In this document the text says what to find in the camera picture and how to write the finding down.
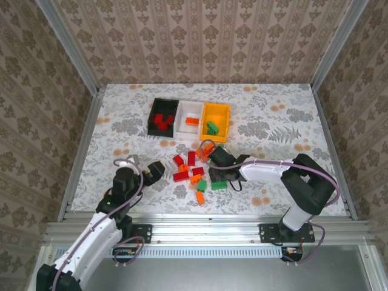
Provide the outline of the white plastic bin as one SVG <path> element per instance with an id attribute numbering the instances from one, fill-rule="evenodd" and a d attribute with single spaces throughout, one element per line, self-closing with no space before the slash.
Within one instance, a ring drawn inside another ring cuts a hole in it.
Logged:
<path id="1" fill-rule="evenodd" d="M 175 139 L 198 140 L 203 109 L 203 102 L 180 100 L 175 116 L 173 137 Z M 187 118 L 198 119 L 198 125 L 188 125 Z"/>

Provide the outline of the floral patterned table cover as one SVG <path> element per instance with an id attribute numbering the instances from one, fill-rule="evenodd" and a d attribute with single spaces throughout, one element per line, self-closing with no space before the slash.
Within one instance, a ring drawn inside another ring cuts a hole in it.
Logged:
<path id="1" fill-rule="evenodd" d="M 309 155 L 333 175 L 318 111 L 308 84 L 144 84 L 107 86 L 78 187 L 73 211 L 94 211 L 112 186 L 113 161 L 136 154 L 143 167 L 161 161 L 163 177 L 144 191 L 135 207 L 144 213 L 282 215 L 293 203 L 282 183 L 252 181 L 206 188 L 199 205 L 196 185 L 174 182 L 175 155 L 186 158 L 197 140 L 149 136 L 147 120 L 155 98 L 214 102 L 230 106 L 226 149 L 258 159 L 293 159 Z"/>

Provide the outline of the yellow plastic bin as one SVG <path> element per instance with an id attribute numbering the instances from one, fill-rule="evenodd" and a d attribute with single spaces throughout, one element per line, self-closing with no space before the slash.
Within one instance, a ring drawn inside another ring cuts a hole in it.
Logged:
<path id="1" fill-rule="evenodd" d="M 217 128 L 216 135 L 208 135 L 207 123 L 212 122 Z M 218 104 L 206 102 L 202 113 L 201 129 L 199 139 L 212 139 L 215 142 L 227 142 L 230 125 L 230 106 L 228 104 Z"/>

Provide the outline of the black plastic bin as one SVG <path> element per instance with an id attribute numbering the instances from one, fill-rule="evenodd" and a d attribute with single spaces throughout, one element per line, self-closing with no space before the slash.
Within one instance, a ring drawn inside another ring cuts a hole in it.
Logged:
<path id="1" fill-rule="evenodd" d="M 167 138 L 173 137 L 174 122 L 175 122 L 175 116 L 176 116 L 178 104 L 179 104 L 179 101 L 175 99 L 162 99 L 162 98 L 154 99 L 152 108 L 148 117 L 148 121 L 147 121 L 148 135 L 162 136 Z M 158 130 L 158 125 L 152 123 L 153 116 L 158 113 L 163 114 L 163 122 L 166 121 L 169 115 L 174 116 L 174 122 L 172 125 L 169 125 L 169 128 L 167 131 Z"/>

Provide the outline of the grey metal base panel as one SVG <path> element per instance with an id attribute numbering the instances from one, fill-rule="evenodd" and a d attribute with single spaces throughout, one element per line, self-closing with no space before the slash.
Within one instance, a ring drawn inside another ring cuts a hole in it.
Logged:
<path id="1" fill-rule="evenodd" d="M 306 263 L 275 258 L 104 259 L 82 291 L 372 291 L 359 248 L 322 247 Z"/>

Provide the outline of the aluminium table side rail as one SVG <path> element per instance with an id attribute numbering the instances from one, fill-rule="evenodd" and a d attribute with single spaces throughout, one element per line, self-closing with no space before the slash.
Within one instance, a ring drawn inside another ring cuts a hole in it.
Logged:
<path id="1" fill-rule="evenodd" d="M 73 163 L 72 171 L 69 176 L 67 187 L 64 193 L 64 197 L 61 203 L 61 208 L 59 210 L 57 222 L 62 222 L 67 206 L 72 203 L 78 182 L 81 176 L 82 168 L 84 165 L 85 157 L 89 148 L 90 140 L 95 128 L 95 124 L 98 118 L 99 110 L 102 106 L 102 100 L 105 94 L 106 87 L 101 87 L 98 90 L 98 93 L 95 97 L 92 98 L 92 103 L 85 121 L 84 129 L 82 131 L 81 139 L 79 141 L 79 146 L 76 152 L 75 160 Z"/>
<path id="2" fill-rule="evenodd" d="M 312 93 L 313 93 L 316 108 L 318 111 L 318 116 L 320 118 L 321 125 L 323 128 L 323 133 L 324 133 L 324 136 L 326 139 L 328 151 L 329 151 L 329 154 L 330 154 L 330 157 L 332 160 L 332 165 L 333 165 L 333 169 L 335 172 L 335 176 L 337 178 L 337 183 L 338 183 L 340 191 L 341 191 L 342 201 L 344 203 L 344 206 L 345 206 L 347 213 L 349 214 L 349 217 L 352 220 L 358 220 L 358 215 L 356 213 L 355 206 L 354 206 L 354 203 L 352 201 L 352 197 L 350 195 L 349 188 L 348 188 L 347 183 L 346 183 L 346 179 L 345 179 L 345 176 L 344 176 L 341 164 L 340 164 L 339 157 L 338 157 L 337 152 L 336 152 L 336 148 L 335 148 L 335 145 L 334 145 L 334 142 L 332 139 L 332 135 L 330 133 L 330 129 L 329 129 L 328 123 L 326 121 L 326 117 L 324 115 L 324 110 L 323 110 L 321 102 L 319 100 L 319 96 L 313 87 L 312 87 Z"/>

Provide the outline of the aluminium horizontal frame rail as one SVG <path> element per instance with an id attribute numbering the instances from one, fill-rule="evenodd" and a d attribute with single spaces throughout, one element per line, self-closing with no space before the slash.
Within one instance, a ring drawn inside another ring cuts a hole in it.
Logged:
<path id="1" fill-rule="evenodd" d="M 248 246 L 260 244 L 259 225 L 276 223 L 274 215 L 211 215 L 132 213 L 135 224 L 151 224 L 153 246 Z M 90 212 L 68 212 L 45 231 L 45 246 L 70 246 L 92 218 Z M 315 238 L 324 246 L 373 244 L 368 223 L 347 216 L 318 216 L 312 220 Z"/>

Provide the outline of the aluminium vertical frame post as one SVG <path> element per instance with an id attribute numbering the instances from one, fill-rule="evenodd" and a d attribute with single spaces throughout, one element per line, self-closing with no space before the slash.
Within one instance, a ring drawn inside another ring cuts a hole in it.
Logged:
<path id="1" fill-rule="evenodd" d="M 336 32 L 334 33 L 332 41 L 330 42 L 318 68 L 312 77 L 310 85 L 313 91 L 317 92 L 320 88 L 340 51 L 344 47 L 347 38 L 351 34 L 363 10 L 365 9 L 368 1 L 369 0 L 351 0 L 346 13 L 344 14 Z"/>
<path id="2" fill-rule="evenodd" d="M 75 37 L 72 35 L 68 25 L 65 23 L 64 17 L 60 15 L 59 10 L 55 7 L 54 1 L 36 0 L 36 2 L 70 57 L 70 60 L 77 69 L 90 94 L 93 97 L 96 97 L 100 88 L 98 81 L 94 77 L 91 68 L 83 57 L 81 50 L 76 43 Z"/>

